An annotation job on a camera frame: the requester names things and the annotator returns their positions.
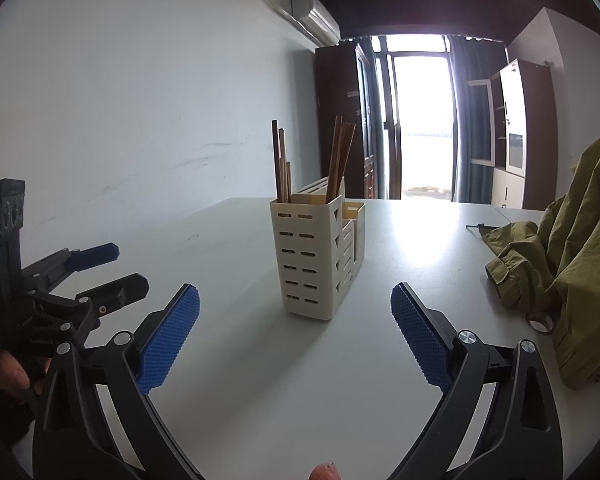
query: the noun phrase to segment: white wall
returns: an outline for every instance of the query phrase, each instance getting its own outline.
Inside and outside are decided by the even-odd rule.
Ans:
[[[507,47],[509,60],[551,66],[558,115],[556,196],[567,192],[571,167],[600,136],[600,36],[551,9],[543,9]]]
[[[318,178],[315,46],[261,0],[6,0],[0,178],[27,181],[23,258],[232,196],[273,196],[270,121]]]

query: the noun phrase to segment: green jacket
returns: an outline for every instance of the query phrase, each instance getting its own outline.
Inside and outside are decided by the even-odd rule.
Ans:
[[[502,306],[530,313],[560,308],[560,376],[579,388],[600,367],[600,139],[582,154],[569,192],[539,226],[516,222],[481,235],[498,255],[486,269]]]

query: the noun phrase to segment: blue gripper pad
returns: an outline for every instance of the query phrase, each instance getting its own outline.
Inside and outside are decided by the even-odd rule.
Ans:
[[[425,311],[426,308],[406,284],[394,287],[391,293],[391,312],[395,321],[427,382],[438,386],[446,394],[453,382],[449,371],[451,348],[445,344]]]
[[[80,272],[100,265],[115,262],[120,256],[120,249],[116,244],[104,244],[72,254],[65,266],[69,270]]]
[[[186,285],[141,351],[136,380],[142,393],[162,386],[199,314],[198,290]]]

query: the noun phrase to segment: silver bolt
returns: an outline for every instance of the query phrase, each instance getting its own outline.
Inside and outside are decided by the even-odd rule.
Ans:
[[[534,345],[531,341],[523,341],[520,343],[520,346],[522,346],[522,349],[528,354],[532,354],[536,351],[536,345]]]
[[[474,344],[476,340],[475,334],[468,330],[462,330],[462,332],[458,334],[458,337],[460,338],[460,341],[467,345]]]
[[[60,343],[58,348],[56,348],[56,352],[60,355],[66,354],[69,350],[71,350],[71,345],[69,343]]]
[[[131,334],[129,332],[118,332],[113,338],[113,342],[118,346],[124,346],[131,341]]]

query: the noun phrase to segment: tabletop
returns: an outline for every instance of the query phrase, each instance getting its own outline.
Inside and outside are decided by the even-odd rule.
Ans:
[[[484,270],[494,255],[466,225],[504,225],[538,212],[490,205],[368,201],[366,255],[330,322],[282,309],[269,201],[230,199],[142,237],[122,240],[120,259],[72,276],[76,294],[140,272],[151,291],[104,318],[88,340],[106,343],[166,306],[182,283],[202,298],[200,318],[171,372],[150,397],[181,448],[210,480],[304,480],[333,460],[345,480],[383,480],[410,449],[440,400],[398,329],[390,293],[408,282],[424,305],[487,344],[531,338],[547,368],[560,416],[565,475],[600,437],[600,384],[569,390],[551,338],[504,311]],[[132,449],[99,387],[125,457]],[[485,386],[454,460],[473,450],[490,403]]]

